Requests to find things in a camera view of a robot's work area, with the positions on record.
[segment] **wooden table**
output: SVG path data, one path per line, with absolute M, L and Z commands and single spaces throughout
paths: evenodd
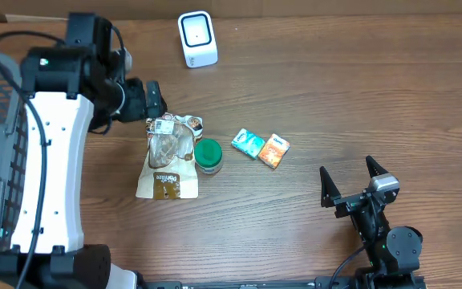
M 419 275 L 462 288 L 462 15 L 215 19 L 218 64 L 185 67 L 176 21 L 117 22 L 133 75 L 160 82 L 171 112 L 202 116 L 224 168 L 194 200 L 135 198 L 141 123 L 90 136 L 85 243 L 148 280 L 208 282 L 331 275 L 360 245 L 348 218 L 320 207 L 318 167 L 343 195 L 369 177 L 371 154 L 402 189 L 385 213 L 423 233 Z M 65 24 L 0 24 L 63 36 Z M 21 59 L 37 39 L 6 40 Z M 278 169 L 230 145 L 240 128 L 292 149 Z M 366 265 L 361 256 L 343 272 Z

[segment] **small jar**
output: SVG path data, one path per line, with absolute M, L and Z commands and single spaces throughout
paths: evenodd
M 222 148 L 214 140 L 203 139 L 195 148 L 196 163 L 201 172 L 206 174 L 218 173 L 222 168 Z

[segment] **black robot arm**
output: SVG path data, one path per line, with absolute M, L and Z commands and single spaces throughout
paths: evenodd
M 357 289 L 425 288 L 424 278 L 413 275 L 419 269 L 422 234 L 409 226 L 390 228 L 383 212 L 397 198 L 399 180 L 371 156 L 367 157 L 367 167 L 370 184 L 349 197 L 342 197 L 326 169 L 320 168 L 322 207 L 335 207 L 336 218 L 351 216 L 371 264 L 359 268 L 352 284 L 347 285 Z M 332 288 L 330 280 L 324 287 Z
M 156 118 L 167 111 L 156 81 L 124 79 L 124 45 L 111 51 L 111 34 L 120 33 L 108 20 L 95 14 L 72 13 L 67 22 L 65 45 L 34 47 L 22 61 L 22 90 L 66 92 L 68 99 L 83 95 L 94 104 L 89 131 L 112 120 L 132 122 Z

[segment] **plastic wrapper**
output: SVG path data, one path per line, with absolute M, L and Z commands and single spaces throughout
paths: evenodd
M 137 197 L 195 198 L 199 195 L 194 147 L 202 137 L 202 119 L 166 113 L 147 122 L 148 153 Z

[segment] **black cable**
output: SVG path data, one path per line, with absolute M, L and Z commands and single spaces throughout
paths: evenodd
M 340 272 L 342 271 L 342 269 L 345 267 L 345 265 L 347 265 L 350 261 L 352 261 L 352 259 L 354 259 L 357 255 L 359 255 L 359 253 L 363 252 L 363 250 L 365 250 L 369 246 L 372 246 L 372 245 L 375 244 L 375 239 L 377 238 L 377 235 L 379 234 L 379 225 L 377 223 L 377 214 L 375 212 L 374 201 L 372 200 L 373 198 L 374 198 L 374 195 L 372 194 L 372 196 L 369 198 L 369 200 L 370 200 L 371 209 L 372 209 L 372 211 L 374 213 L 374 224 L 375 224 L 374 237 L 373 237 L 372 240 L 370 240 L 370 242 L 368 244 L 365 244 L 364 246 L 357 249 L 348 258 L 346 258 L 345 261 L 343 261 L 340 264 L 340 266 L 338 266 L 338 268 L 336 268 L 336 271 L 334 272 L 333 276 L 330 278 L 329 289 L 333 289 L 333 283 L 336 280 L 336 278 L 338 277 L 338 275 L 340 274 Z
M 110 119 L 108 120 L 108 124 L 106 125 L 106 128 L 102 131 L 102 132 L 96 132 L 96 131 L 88 131 L 89 133 L 94 133 L 94 134 L 100 134 L 100 135 L 106 135 L 109 131 L 110 131 L 110 128 L 111 128 L 111 123 L 113 122 L 113 120 L 111 119 L 111 116 L 110 116 Z
M 122 75 L 120 76 L 120 81 L 124 83 L 124 77 L 126 76 L 126 50 L 124 49 L 124 41 L 122 40 L 122 36 L 120 35 L 120 31 L 117 27 L 112 26 L 111 29 L 115 32 L 117 35 L 117 38 L 119 39 L 119 45 L 120 45 L 120 66 L 121 66 L 121 73 Z
M 43 37 L 46 39 L 51 39 L 56 41 L 57 43 L 64 44 L 62 39 L 59 39 L 53 35 L 44 34 L 41 32 L 34 32 L 34 31 L 11 31 L 5 32 L 0 34 L 0 41 L 10 37 L 10 36 L 17 36 L 17 35 L 30 35 L 30 36 L 37 36 Z M 34 105 L 31 103 L 30 99 L 26 96 L 24 91 L 19 87 L 19 85 L 14 81 L 11 75 L 8 74 L 7 70 L 3 67 L 0 63 L 0 73 L 4 80 L 17 92 L 19 97 L 21 98 L 22 102 L 27 105 L 27 109 L 30 110 L 31 114 L 35 118 L 37 122 L 38 133 L 40 134 L 40 144 L 42 146 L 42 164 L 41 164 L 41 172 L 40 172 L 40 186 L 38 188 L 38 201 L 37 201 L 37 211 L 35 213 L 35 222 L 33 227 L 33 236 L 31 238 L 30 249 L 28 251 L 28 255 L 26 257 L 26 261 L 24 263 L 24 267 L 22 268 L 21 275 L 19 276 L 19 280 L 17 282 L 16 289 L 20 289 L 24 280 L 26 279 L 26 273 L 30 269 L 31 259 L 35 252 L 35 248 L 37 247 L 37 241 L 39 240 L 40 234 L 40 222 L 42 220 L 42 209 L 44 205 L 44 196 L 46 192 L 46 176 L 47 176 L 47 146 L 48 143 L 46 141 L 46 132 L 44 130 L 44 126 L 42 121 L 40 120 L 39 113 L 35 109 Z

